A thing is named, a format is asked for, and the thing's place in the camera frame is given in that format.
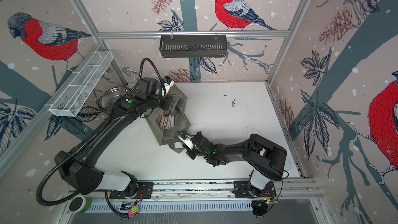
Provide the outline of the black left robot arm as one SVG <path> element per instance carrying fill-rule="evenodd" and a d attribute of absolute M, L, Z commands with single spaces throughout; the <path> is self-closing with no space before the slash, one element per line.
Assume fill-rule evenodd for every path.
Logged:
<path fill-rule="evenodd" d="M 69 152 L 60 151 L 55 156 L 61 178 L 82 195 L 100 190 L 134 197 L 138 185 L 132 174 L 107 171 L 96 167 L 96 163 L 112 141 L 142 114 L 156 108 L 166 110 L 171 105 L 172 98 L 167 93 L 173 85 L 168 76 L 161 81 L 141 78 L 134 90 L 117 97 L 100 127 Z"/>

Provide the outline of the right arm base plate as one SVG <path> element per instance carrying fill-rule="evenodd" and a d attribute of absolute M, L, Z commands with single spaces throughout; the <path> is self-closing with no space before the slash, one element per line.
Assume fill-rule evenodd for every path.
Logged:
<path fill-rule="evenodd" d="M 236 198 L 276 198 L 277 193 L 272 181 L 268 182 L 264 189 L 258 189 L 252 186 L 249 181 L 235 181 L 232 193 Z"/>

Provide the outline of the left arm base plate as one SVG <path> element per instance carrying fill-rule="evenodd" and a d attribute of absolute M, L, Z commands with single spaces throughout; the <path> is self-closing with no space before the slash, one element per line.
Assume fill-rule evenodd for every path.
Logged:
<path fill-rule="evenodd" d="M 153 182 L 137 182 L 134 186 L 129 186 L 124 191 L 112 190 L 109 198 L 112 200 L 127 200 L 127 199 L 150 199 L 153 191 Z"/>

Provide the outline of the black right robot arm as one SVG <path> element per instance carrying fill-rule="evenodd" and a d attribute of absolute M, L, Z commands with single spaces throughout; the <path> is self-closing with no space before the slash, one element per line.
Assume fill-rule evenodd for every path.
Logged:
<path fill-rule="evenodd" d="M 214 167 L 245 161 L 268 180 L 284 179 L 287 150 L 258 134 L 234 145 L 213 144 L 201 132 L 194 136 L 182 132 L 178 138 L 193 160 L 201 156 Z"/>

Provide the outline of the olive green tote bag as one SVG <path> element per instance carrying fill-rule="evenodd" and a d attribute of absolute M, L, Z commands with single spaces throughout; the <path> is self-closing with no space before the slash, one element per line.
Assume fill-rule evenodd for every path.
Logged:
<path fill-rule="evenodd" d="M 185 115 L 188 97 L 176 85 L 169 90 L 168 96 L 172 98 L 169 109 L 157 108 L 146 120 L 160 146 L 167 145 L 174 152 L 181 153 L 184 147 L 178 136 L 191 127 Z"/>

